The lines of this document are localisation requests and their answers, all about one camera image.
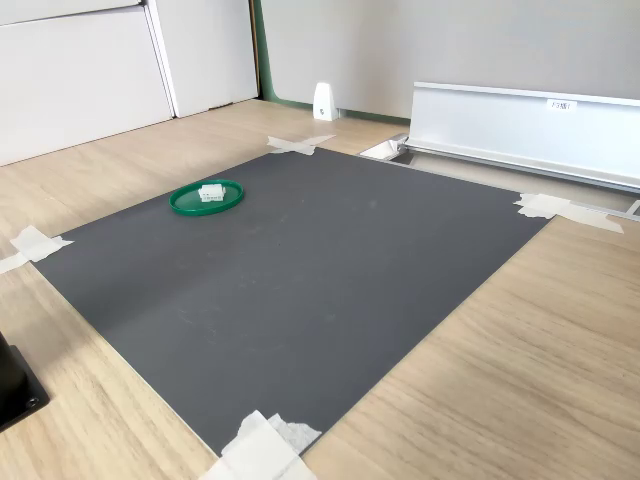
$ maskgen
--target green trim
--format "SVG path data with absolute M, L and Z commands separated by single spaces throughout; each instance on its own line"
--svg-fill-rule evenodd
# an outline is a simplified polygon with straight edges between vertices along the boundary
M 260 70 L 260 97 L 268 102 L 281 103 L 290 107 L 304 108 L 311 110 L 311 104 L 292 102 L 278 98 L 273 90 L 273 80 L 271 79 L 271 68 L 269 67 L 269 51 L 267 50 L 267 36 L 264 32 L 264 17 L 262 16 L 262 1 L 253 0 L 254 16 L 256 22 L 256 43 L 258 46 L 258 68 Z M 408 118 L 390 117 L 388 115 L 377 115 L 375 113 L 357 112 L 355 110 L 340 110 L 343 117 L 360 118 L 372 120 L 374 122 L 396 123 L 399 125 L 409 125 Z

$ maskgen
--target white plastic stand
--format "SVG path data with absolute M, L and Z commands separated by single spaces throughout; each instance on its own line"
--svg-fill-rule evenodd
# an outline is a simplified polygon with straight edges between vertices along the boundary
M 313 118 L 332 122 L 338 118 L 338 109 L 333 103 L 333 92 L 328 83 L 318 83 L 313 96 Z

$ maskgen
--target white small block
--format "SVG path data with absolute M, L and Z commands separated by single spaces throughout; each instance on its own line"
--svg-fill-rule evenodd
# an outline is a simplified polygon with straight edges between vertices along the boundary
M 328 83 L 318 83 L 313 96 L 313 118 L 333 121 L 338 118 L 338 109 L 333 102 L 333 91 Z
M 224 200 L 224 194 L 226 192 L 227 189 L 219 183 L 214 185 L 206 184 L 200 187 L 198 195 L 200 195 L 200 200 L 203 202 L 221 202 Z

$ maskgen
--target white tape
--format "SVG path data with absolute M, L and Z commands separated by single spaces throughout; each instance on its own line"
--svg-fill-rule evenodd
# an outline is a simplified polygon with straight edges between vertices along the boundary
M 514 204 L 522 206 L 522 208 L 518 210 L 518 213 L 526 215 L 527 217 L 552 218 L 554 215 L 560 215 L 574 222 L 616 233 L 624 233 L 620 225 L 607 218 L 606 213 L 573 205 L 565 198 L 552 197 L 544 194 L 533 195 L 529 193 L 522 193 L 520 197 L 521 199 L 514 202 Z
M 267 421 L 256 410 L 242 421 L 236 438 L 222 449 L 222 457 L 201 480 L 316 480 L 296 447 L 287 443 L 274 424 L 286 427 L 288 435 L 296 431 L 293 437 L 298 440 L 313 437 L 309 443 L 320 435 L 307 425 L 287 424 L 279 415 Z M 297 448 L 302 451 L 309 443 L 302 446 L 302 442 Z
M 49 238 L 33 225 L 22 230 L 10 242 L 18 250 L 18 253 L 0 260 L 0 274 L 18 268 L 29 260 L 39 262 L 62 247 L 73 243 L 63 240 L 62 237 Z
M 21 253 L 16 253 L 10 257 L 0 260 L 0 274 L 13 270 L 14 268 L 21 267 L 27 263 L 29 259 Z
M 306 423 L 287 423 L 278 413 L 269 418 L 269 425 L 293 448 L 296 455 L 300 455 L 321 433 Z
M 289 142 L 288 140 L 282 140 L 281 138 L 267 137 L 269 141 L 267 145 L 276 147 L 271 153 L 286 153 L 286 152 L 298 152 L 304 155 L 313 155 L 316 149 L 316 145 L 335 137 L 335 135 L 324 135 L 322 137 L 311 137 L 301 142 Z

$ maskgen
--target white panel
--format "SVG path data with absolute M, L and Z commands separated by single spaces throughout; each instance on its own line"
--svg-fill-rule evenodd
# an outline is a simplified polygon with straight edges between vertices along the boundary
M 0 27 L 0 165 L 171 118 L 142 7 Z
M 638 132 L 638 100 L 416 83 L 407 145 L 638 190 Z
M 249 3 L 149 0 L 176 114 L 257 96 Z
M 262 0 L 273 88 L 400 117 L 415 81 L 640 98 L 638 0 Z
M 0 25 L 138 3 L 140 0 L 1 0 Z

